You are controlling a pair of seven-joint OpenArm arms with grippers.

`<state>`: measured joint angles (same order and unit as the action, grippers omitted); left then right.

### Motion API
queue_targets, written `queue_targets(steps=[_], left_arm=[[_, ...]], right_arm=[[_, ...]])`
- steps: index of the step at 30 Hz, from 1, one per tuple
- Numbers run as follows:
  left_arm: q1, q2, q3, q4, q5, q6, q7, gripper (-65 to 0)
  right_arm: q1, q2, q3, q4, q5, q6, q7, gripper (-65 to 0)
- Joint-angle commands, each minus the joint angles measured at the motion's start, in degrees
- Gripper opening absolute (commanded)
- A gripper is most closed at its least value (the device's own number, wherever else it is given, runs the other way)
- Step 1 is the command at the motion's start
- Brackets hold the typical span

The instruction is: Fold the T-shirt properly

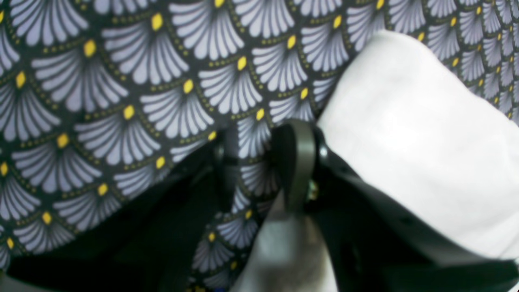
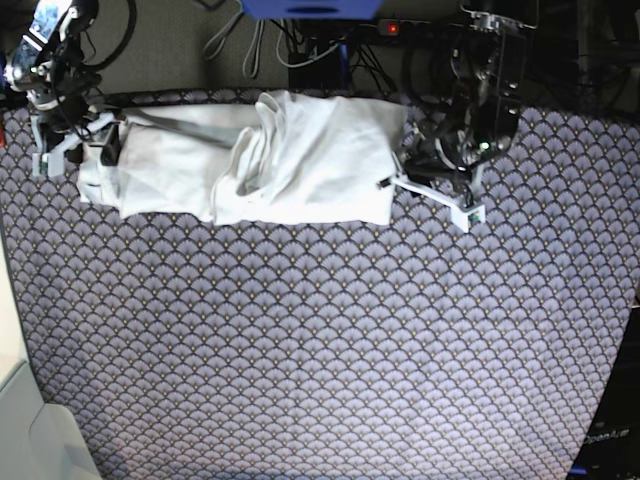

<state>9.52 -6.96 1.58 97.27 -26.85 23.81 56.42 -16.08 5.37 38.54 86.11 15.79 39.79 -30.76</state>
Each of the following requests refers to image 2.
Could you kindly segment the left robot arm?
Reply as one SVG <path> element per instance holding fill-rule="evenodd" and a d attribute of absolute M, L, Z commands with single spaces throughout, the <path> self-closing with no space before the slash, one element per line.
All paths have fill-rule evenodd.
<path fill-rule="evenodd" d="M 520 88 L 536 1 L 462 1 L 452 19 L 421 25 L 382 21 L 403 47 L 404 94 L 420 112 L 409 141 L 382 181 L 448 208 L 469 232 L 486 220 L 478 200 L 489 162 L 510 149 L 519 125 Z"/>

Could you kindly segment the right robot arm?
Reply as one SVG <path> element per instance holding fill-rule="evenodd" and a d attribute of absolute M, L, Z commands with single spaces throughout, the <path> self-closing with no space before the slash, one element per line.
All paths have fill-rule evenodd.
<path fill-rule="evenodd" d="M 23 94 L 36 111 L 31 128 L 36 150 L 35 176 L 54 178 L 68 162 L 80 164 L 95 151 L 106 167 L 118 165 L 122 115 L 89 99 L 99 87 L 100 72 L 124 52 L 132 39 L 137 3 L 129 1 L 124 35 L 114 51 L 97 64 L 88 64 L 81 35 L 99 14 L 97 1 L 40 1 L 33 20 L 3 67 L 3 83 Z"/>

